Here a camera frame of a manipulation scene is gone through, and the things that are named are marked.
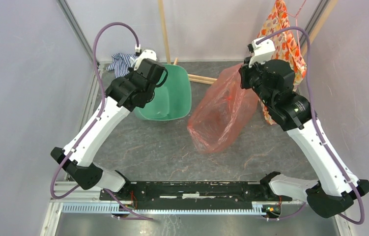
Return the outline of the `green plastic trash bin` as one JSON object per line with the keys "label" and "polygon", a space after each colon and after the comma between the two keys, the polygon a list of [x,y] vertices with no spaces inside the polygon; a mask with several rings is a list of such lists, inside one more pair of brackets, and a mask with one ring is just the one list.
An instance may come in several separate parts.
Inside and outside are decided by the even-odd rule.
{"label": "green plastic trash bin", "polygon": [[187,116],[192,107],[192,90],[187,71],[178,65],[165,64],[168,77],[155,89],[154,99],[134,115],[141,120],[169,121]]}

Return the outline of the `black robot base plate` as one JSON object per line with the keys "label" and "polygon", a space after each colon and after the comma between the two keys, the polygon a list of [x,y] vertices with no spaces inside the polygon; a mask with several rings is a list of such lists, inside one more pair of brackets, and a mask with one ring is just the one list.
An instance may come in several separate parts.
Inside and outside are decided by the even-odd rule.
{"label": "black robot base plate", "polygon": [[258,181],[134,181],[99,199],[137,201],[139,210],[250,209],[252,202],[291,201]]}

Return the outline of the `red plastic trash bag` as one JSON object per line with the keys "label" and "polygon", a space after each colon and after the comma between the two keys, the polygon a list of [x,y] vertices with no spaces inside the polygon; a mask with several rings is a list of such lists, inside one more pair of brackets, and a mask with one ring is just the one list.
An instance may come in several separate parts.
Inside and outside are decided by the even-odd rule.
{"label": "red plastic trash bag", "polygon": [[258,96],[241,88],[241,64],[224,69],[192,112],[187,130],[200,153],[232,145],[257,110]]}

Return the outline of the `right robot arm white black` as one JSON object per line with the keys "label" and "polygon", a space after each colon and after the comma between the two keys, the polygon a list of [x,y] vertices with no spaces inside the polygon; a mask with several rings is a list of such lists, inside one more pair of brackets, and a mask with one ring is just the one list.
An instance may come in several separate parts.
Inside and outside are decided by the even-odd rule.
{"label": "right robot arm white black", "polygon": [[328,141],[310,102],[293,90],[288,62],[259,63],[245,58],[239,69],[241,88],[252,89],[271,118],[298,145],[317,174],[316,180],[272,172],[261,180],[260,195],[271,201],[283,195],[307,203],[323,218],[341,214],[369,192],[369,181],[357,178]]}

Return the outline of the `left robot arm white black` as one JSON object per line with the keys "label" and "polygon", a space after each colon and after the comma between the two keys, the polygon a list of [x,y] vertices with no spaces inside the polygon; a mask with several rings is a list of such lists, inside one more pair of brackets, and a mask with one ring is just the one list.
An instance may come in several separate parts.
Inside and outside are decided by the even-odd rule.
{"label": "left robot arm white black", "polygon": [[95,155],[114,128],[135,108],[144,108],[164,84],[167,69],[152,59],[143,59],[137,70],[110,83],[104,101],[80,133],[65,147],[55,147],[51,157],[84,190],[95,186],[111,190],[118,200],[130,195],[126,178],[94,164]]}

